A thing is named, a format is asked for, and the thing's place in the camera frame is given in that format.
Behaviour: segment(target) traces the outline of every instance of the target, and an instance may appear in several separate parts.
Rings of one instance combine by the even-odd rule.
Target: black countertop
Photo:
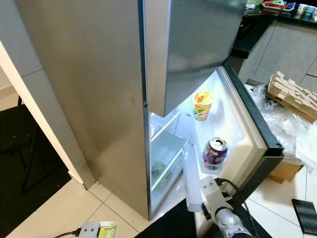
[[[267,9],[261,5],[254,10],[246,10],[230,55],[247,59],[258,40],[274,20],[312,27],[317,30],[317,17],[297,14],[297,7],[298,4],[294,10],[289,12]]]

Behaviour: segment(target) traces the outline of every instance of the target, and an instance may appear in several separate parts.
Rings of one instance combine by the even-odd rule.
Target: cardboard box
[[[268,177],[278,183],[283,183],[285,180],[292,181],[296,173],[301,168],[301,165],[293,165],[288,162],[281,161]]]

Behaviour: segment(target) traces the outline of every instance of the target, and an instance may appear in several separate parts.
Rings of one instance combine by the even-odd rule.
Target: purple can
[[[217,165],[220,164],[226,157],[228,151],[227,143],[220,137],[214,137],[208,141],[203,152],[205,167],[210,170],[216,170]]]

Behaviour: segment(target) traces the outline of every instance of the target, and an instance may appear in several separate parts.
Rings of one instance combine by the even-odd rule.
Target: cable
[[[79,237],[80,231],[81,231],[81,228],[78,228],[75,231],[63,233],[63,234],[60,234],[60,235],[58,235],[58,236],[56,236],[54,238],[60,238],[60,237],[66,236],[66,235],[75,235],[76,237]]]
[[[240,197],[241,201],[242,201],[243,204],[245,205],[246,210],[247,210],[247,212],[248,212],[248,214],[249,214],[249,219],[250,219],[250,222],[251,222],[251,224],[252,224],[252,228],[253,228],[253,230],[254,230],[254,233],[255,233],[256,237],[259,238],[259,235],[258,235],[256,226],[255,226],[255,224],[254,224],[253,217],[251,216],[250,210],[249,210],[249,208],[248,208],[248,206],[247,206],[247,203],[246,203],[245,200],[243,199],[243,197],[242,197],[242,195],[241,195],[241,193],[240,193],[239,188],[238,188],[233,182],[231,182],[231,181],[228,180],[228,179],[218,178],[217,180],[220,182],[220,184],[222,184],[223,182],[227,182],[228,184],[230,184],[230,185],[234,188],[234,190],[236,190],[238,196]]]

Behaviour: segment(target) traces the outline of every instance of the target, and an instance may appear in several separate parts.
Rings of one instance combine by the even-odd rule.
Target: stainless steel refrigerator
[[[282,147],[225,61],[242,0],[16,2],[95,178],[143,217],[158,209],[185,155],[197,165],[184,168],[185,179],[194,170],[220,176],[244,197],[281,160]],[[205,121],[193,114],[198,91],[214,95]],[[228,153],[208,170],[202,152],[215,136]]]

